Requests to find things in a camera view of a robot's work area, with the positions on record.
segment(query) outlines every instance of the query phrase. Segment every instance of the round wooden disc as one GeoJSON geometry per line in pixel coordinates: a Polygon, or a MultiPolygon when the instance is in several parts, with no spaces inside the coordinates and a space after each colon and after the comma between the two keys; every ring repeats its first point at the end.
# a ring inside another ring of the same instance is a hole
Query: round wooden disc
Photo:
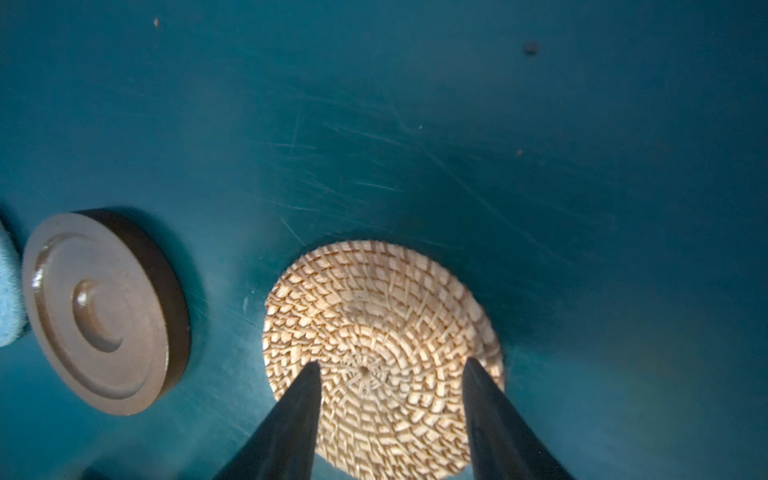
{"type": "Polygon", "coordinates": [[[299,258],[266,300],[263,355],[279,399],[316,360],[316,451],[362,480],[444,478],[469,464],[462,369],[477,358],[503,388],[482,307],[429,258],[375,241],[299,258]]]}
{"type": "Polygon", "coordinates": [[[152,240],[106,210],[48,218],[22,267],[30,324],[62,380],[102,412],[141,412],[181,377],[189,318],[152,240]]]}

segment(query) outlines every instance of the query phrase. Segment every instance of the round wicker coaster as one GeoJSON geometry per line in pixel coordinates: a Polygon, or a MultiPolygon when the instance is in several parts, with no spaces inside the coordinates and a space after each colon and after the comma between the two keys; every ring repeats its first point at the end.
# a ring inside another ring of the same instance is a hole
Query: round wicker coaster
{"type": "Polygon", "coordinates": [[[266,300],[263,348],[275,399],[320,363],[316,451],[361,480],[460,472],[470,462],[466,359],[504,382],[496,334],[466,287],[420,253],[376,241],[299,258],[266,300]]]}

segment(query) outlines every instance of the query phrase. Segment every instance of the scratched teal tabletop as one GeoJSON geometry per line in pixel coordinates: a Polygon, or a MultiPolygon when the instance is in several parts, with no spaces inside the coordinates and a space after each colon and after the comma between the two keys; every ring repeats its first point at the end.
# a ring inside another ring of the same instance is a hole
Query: scratched teal tabletop
{"type": "Polygon", "coordinates": [[[6,0],[0,218],[128,215],[192,350],[115,417],[0,349],[0,478],[210,478],[274,405],[270,287],[353,238],[472,290],[576,478],[765,478],[767,32],[752,0],[6,0]]]}

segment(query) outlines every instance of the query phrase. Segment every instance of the wooden coaster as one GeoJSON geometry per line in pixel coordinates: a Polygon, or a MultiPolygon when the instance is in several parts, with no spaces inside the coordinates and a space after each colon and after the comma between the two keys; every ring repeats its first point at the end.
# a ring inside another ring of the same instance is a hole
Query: wooden coaster
{"type": "Polygon", "coordinates": [[[462,369],[504,388],[482,307],[449,271],[404,247],[350,241],[299,258],[266,300],[263,354],[279,399],[316,360],[316,451],[361,480],[439,479],[469,464],[462,369]]]}

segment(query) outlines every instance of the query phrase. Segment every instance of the debris speck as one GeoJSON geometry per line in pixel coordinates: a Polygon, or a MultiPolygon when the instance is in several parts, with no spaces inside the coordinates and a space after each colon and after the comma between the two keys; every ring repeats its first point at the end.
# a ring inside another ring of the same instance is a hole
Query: debris speck
{"type": "Polygon", "coordinates": [[[532,57],[538,53],[538,43],[535,41],[527,41],[523,44],[523,53],[528,57],[532,57]]]}

